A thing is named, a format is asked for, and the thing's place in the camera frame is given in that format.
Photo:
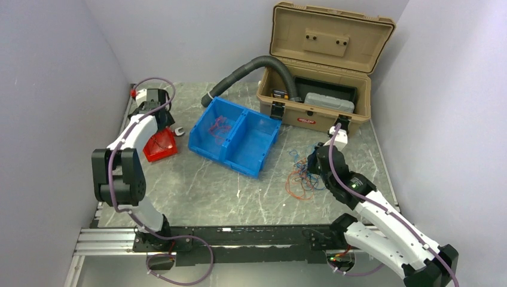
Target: tangled wires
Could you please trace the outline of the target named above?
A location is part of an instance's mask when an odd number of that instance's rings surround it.
[[[209,128],[208,132],[215,138],[215,143],[221,145],[230,130],[231,126],[227,124],[227,118],[220,116],[215,119],[215,123]]]
[[[299,200],[310,200],[313,197],[313,192],[315,190],[326,189],[325,187],[319,188],[319,177],[308,172],[308,162],[306,158],[298,160],[299,154],[295,149],[289,151],[289,155],[294,157],[294,169],[291,173],[289,173],[289,176],[287,176],[287,180],[285,181],[285,190],[288,194]],[[301,185],[303,194],[299,196],[293,193],[291,191],[291,185]]]

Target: tan toolbox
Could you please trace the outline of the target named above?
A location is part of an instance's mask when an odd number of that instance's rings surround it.
[[[278,74],[264,71],[257,98],[261,112],[282,123],[327,132],[341,122],[349,135],[370,119],[371,80],[368,77],[395,30],[385,17],[315,6],[280,2],[273,10],[270,54],[282,61],[295,77],[357,88],[354,113],[312,106],[271,96],[284,90]]]

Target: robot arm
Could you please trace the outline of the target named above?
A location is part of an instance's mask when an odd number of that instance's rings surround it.
[[[373,233],[349,214],[336,219],[330,226],[334,239],[338,242],[355,246],[371,254],[403,278],[406,286],[446,286],[450,275],[444,266],[430,252],[430,248],[439,251],[439,256],[456,270],[457,251],[451,246],[440,246],[410,224],[379,192],[376,186],[360,173],[351,172],[345,163],[344,156],[338,151],[340,144],[320,143],[308,156],[309,172],[319,175],[327,189],[340,202],[346,204],[360,216],[374,224],[386,237]],[[333,148],[332,162],[341,181],[351,190],[382,204],[383,209],[354,196],[344,189],[331,172],[329,166],[329,149]],[[421,244],[407,228],[398,221],[400,218],[408,224],[425,244]]]
[[[112,176],[118,209],[128,210],[129,214],[137,217],[143,223],[143,226],[138,225],[138,230],[145,234],[147,241],[153,246],[162,246],[167,245],[167,241],[160,240],[145,230],[147,227],[161,236],[170,236],[166,217],[155,209],[149,198],[145,197],[146,180],[139,154],[148,140],[158,131],[172,125],[174,119],[164,108],[146,115],[166,101],[167,91],[141,90],[136,101],[138,98],[142,101],[138,102],[138,108],[130,115],[129,125],[122,134],[106,149],[96,149],[92,153],[94,191],[98,201],[113,206],[109,189],[108,162],[112,151],[121,144],[113,159],[113,170],[116,172]]]

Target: red plastic bin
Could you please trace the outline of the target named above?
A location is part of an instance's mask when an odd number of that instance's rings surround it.
[[[146,159],[151,163],[178,153],[176,141],[170,128],[154,134],[143,149]]]

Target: blue plastic bin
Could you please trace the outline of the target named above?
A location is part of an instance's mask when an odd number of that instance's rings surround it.
[[[230,129],[217,131],[219,118]],[[258,177],[281,125],[282,121],[216,97],[190,131],[188,148],[244,175]]]

